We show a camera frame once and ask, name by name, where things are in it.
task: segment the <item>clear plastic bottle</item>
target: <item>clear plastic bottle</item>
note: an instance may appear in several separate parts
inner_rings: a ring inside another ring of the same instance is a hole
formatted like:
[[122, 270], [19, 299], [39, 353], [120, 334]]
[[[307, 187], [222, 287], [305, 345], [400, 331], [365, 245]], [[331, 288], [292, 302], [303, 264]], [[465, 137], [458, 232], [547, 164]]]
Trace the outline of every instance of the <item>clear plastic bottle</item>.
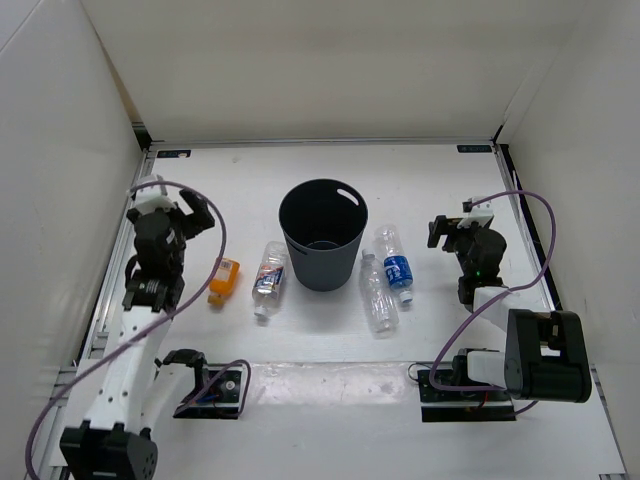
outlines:
[[392, 331], [398, 324], [398, 311], [387, 287], [382, 264], [366, 248], [362, 250], [360, 288], [373, 330], [376, 333]]
[[264, 249], [251, 292], [258, 317], [268, 317], [278, 307], [287, 258], [287, 246], [282, 242], [269, 242]]
[[404, 256], [396, 226], [383, 225], [378, 228], [375, 231], [374, 246], [378, 256], [384, 258], [389, 287], [398, 295], [402, 303], [411, 303], [413, 301], [411, 293], [413, 275], [407, 257]]

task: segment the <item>table surface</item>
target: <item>table surface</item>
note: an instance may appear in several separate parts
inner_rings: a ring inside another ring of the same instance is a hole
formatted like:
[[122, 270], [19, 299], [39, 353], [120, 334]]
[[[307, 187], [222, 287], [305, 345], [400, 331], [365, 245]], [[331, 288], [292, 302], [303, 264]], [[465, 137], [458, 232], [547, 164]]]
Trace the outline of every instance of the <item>table surface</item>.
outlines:
[[[595, 388], [584, 405], [547, 402], [516, 422], [420, 421], [407, 362], [433, 360], [468, 315], [457, 300], [458, 263], [452, 254], [426, 248], [427, 225], [439, 214], [460, 215], [461, 202], [470, 196], [504, 190], [493, 154], [460, 154], [455, 145], [201, 147], [189, 158], [156, 159], [153, 171], [218, 205], [229, 231], [225, 255], [239, 261], [242, 272], [221, 311], [203, 297], [174, 320], [159, 356], [195, 348], [212, 363], [246, 358], [254, 364], [240, 420], [170, 420], [168, 431], [155, 432], [156, 480], [596, 479], [623, 471]], [[349, 282], [329, 293], [307, 290], [289, 270], [280, 311], [267, 324], [254, 318], [250, 293], [262, 251], [268, 241], [282, 240], [280, 201], [313, 178], [342, 180], [364, 196], [369, 223], [363, 247], [379, 225], [399, 228], [415, 300], [400, 312], [391, 338], [376, 339], [367, 326], [359, 262]], [[511, 204], [496, 200], [494, 210], [492, 228], [508, 243], [504, 281], [526, 282], [535, 272]], [[189, 242], [183, 300], [207, 277], [219, 239], [215, 228]], [[122, 298], [122, 283], [114, 299]], [[541, 288], [523, 296], [544, 305]], [[117, 340], [117, 312], [112, 317], [107, 350]], [[478, 319], [452, 352], [461, 346], [503, 350], [504, 342], [501, 330]], [[99, 385], [96, 377], [73, 390], [66, 420], [79, 422]]]

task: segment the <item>black label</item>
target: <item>black label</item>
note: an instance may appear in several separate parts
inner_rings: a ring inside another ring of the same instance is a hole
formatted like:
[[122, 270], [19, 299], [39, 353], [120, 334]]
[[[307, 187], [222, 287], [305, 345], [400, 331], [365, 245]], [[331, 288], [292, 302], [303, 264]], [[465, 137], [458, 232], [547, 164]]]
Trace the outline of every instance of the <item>black label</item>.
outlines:
[[491, 153], [491, 145], [458, 145], [458, 153]]
[[156, 158], [189, 158], [191, 150], [160, 150]]

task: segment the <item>orange object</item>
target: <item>orange object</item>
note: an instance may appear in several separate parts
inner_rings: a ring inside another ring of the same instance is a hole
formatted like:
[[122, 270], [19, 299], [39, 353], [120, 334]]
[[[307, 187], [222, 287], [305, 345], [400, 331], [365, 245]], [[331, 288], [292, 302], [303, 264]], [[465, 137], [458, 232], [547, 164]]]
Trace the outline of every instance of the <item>orange object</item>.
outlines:
[[223, 258], [220, 262], [220, 267], [216, 272], [216, 276], [213, 277], [209, 284], [209, 298], [207, 301], [211, 305], [220, 307], [224, 305], [224, 302], [231, 296], [233, 287], [236, 284], [238, 278], [238, 272], [240, 271], [240, 264], [235, 260]]

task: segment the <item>white bottle cap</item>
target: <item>white bottle cap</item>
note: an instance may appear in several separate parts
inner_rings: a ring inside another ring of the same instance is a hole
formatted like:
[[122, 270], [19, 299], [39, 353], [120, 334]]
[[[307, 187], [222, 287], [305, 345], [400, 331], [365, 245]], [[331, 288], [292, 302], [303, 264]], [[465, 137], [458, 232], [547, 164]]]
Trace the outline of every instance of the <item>white bottle cap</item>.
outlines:
[[267, 307], [265, 307], [264, 305], [256, 305], [256, 309], [253, 311], [253, 313], [256, 314], [258, 317], [266, 317], [269, 311], [267, 310]]
[[402, 303], [411, 303], [413, 301], [413, 295], [409, 290], [404, 290], [400, 292], [400, 301]]

